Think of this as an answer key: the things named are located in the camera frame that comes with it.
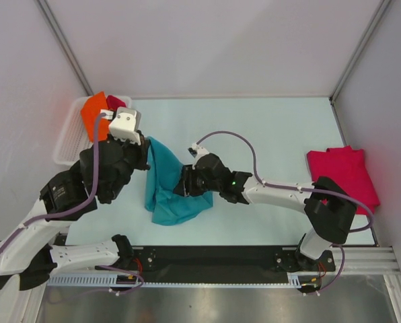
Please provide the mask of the teal t shirt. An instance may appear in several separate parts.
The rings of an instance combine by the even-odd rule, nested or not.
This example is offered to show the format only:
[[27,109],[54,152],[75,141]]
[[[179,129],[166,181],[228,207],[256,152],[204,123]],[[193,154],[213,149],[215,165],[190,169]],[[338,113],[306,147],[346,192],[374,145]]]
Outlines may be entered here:
[[179,225],[213,208],[211,192],[196,197],[183,197],[173,192],[180,180],[183,163],[163,143],[153,137],[148,139],[150,169],[146,177],[144,208],[152,213],[151,221],[163,226]]

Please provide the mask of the white perforated plastic basket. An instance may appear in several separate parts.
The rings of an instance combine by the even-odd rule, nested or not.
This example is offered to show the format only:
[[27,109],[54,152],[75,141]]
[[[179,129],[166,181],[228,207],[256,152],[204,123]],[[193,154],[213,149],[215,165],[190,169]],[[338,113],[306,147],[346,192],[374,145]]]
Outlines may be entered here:
[[[90,97],[77,99],[69,109],[53,155],[54,162],[58,165],[72,166],[79,159],[79,154],[93,145],[88,138],[80,115],[83,105]],[[127,108],[133,108],[130,97],[116,97],[124,101],[127,104]]]

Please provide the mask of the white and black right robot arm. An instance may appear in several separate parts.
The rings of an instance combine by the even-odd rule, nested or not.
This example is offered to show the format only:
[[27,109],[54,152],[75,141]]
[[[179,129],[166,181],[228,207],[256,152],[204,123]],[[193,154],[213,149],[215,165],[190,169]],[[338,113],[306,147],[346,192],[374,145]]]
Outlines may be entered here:
[[275,205],[306,215],[312,228],[303,235],[294,253],[303,270],[317,267],[329,247],[346,242],[357,210],[356,204],[330,178],[321,177],[301,188],[263,184],[252,173],[231,171],[213,153],[183,166],[173,192],[183,197],[216,192],[229,203]]

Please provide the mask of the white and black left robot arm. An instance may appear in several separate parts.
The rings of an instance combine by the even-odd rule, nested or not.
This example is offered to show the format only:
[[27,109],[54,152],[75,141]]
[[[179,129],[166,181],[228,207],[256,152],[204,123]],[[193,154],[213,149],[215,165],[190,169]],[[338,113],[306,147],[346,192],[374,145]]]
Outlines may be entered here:
[[52,240],[99,204],[110,204],[135,170],[149,170],[150,140],[139,144],[107,137],[79,153],[79,159],[42,188],[26,218],[0,241],[0,290],[13,276],[21,291],[53,275],[85,267],[127,270],[135,253],[129,239],[116,234],[105,242],[62,246]]

